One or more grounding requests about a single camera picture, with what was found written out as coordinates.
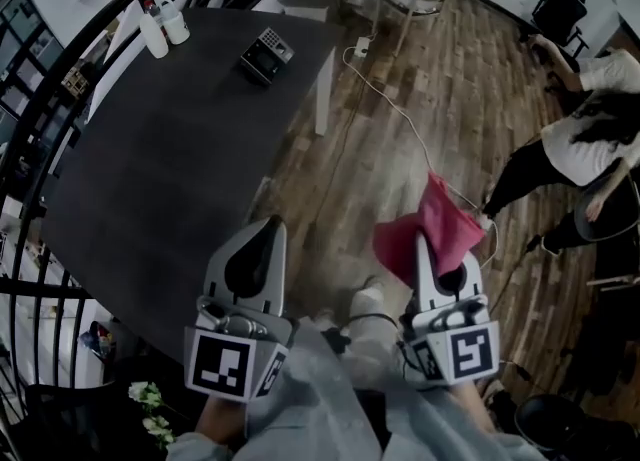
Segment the long black hair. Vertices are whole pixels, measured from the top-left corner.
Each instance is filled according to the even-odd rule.
[[[574,118],[594,117],[606,114],[608,119],[594,121],[586,129],[576,134],[572,143],[593,143],[608,141],[611,150],[618,145],[628,145],[640,132],[640,93],[609,93],[587,102],[578,109]]]

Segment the person's hand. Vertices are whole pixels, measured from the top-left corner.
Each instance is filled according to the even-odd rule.
[[[529,48],[533,48],[534,45],[540,45],[542,48],[546,49],[550,43],[551,42],[541,34],[535,34],[527,41]]]
[[[496,433],[496,428],[491,421],[484,402],[482,402],[478,388],[472,381],[454,385],[449,388],[449,392],[458,404],[469,413],[471,420],[479,429],[488,434]]]
[[[596,219],[598,219],[598,216],[600,215],[600,212],[602,212],[602,207],[604,206],[604,202],[606,200],[607,197],[601,195],[600,193],[596,193],[596,195],[591,198],[591,203],[589,203],[585,212],[587,220],[590,223],[593,223]]]
[[[202,410],[196,432],[204,434],[219,445],[228,445],[243,434],[246,406],[211,396]]]

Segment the white flower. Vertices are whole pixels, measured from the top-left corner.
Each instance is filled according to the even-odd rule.
[[[142,420],[142,425],[144,425],[144,428],[149,432],[151,432],[152,430],[155,430],[156,428],[156,423],[152,418],[144,418]]]
[[[164,417],[156,417],[156,424],[158,424],[159,427],[167,427],[169,422]]]
[[[129,397],[136,402],[142,402],[142,394],[149,386],[149,383],[146,381],[141,381],[139,383],[131,383],[129,387]]]
[[[143,404],[150,406],[151,408],[157,408],[162,405],[162,397],[157,393],[147,393],[141,397],[140,401]]]
[[[166,436],[173,436],[170,429],[167,429],[169,422],[164,417],[148,417],[142,420],[142,425],[149,431],[149,434],[153,436],[159,436],[164,438]]]

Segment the white shirt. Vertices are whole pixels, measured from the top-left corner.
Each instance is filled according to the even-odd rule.
[[[597,98],[599,91],[640,93],[640,63],[626,50],[618,50],[600,59],[580,61],[580,69],[583,89],[596,91],[589,100]],[[604,114],[593,118],[576,118],[575,115],[547,125],[541,132],[542,146],[549,161],[573,183],[588,185],[616,159],[624,159],[630,168],[640,162],[640,134],[632,143],[619,143],[615,149],[615,145],[608,141],[572,143],[574,136],[589,128],[594,121],[610,118]]]

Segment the white bottle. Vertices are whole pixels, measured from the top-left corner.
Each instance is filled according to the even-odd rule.
[[[180,13],[172,0],[162,1],[160,4],[160,13],[162,15],[162,25],[165,31],[167,31],[167,36],[171,43],[179,45],[189,39],[191,33],[189,32],[187,23],[184,21],[182,13]]]
[[[154,57],[160,59],[169,53],[169,45],[167,44],[164,34],[162,34],[162,29],[160,29],[158,23],[149,13],[145,13],[140,18],[140,32],[147,44],[149,52],[151,52]]]

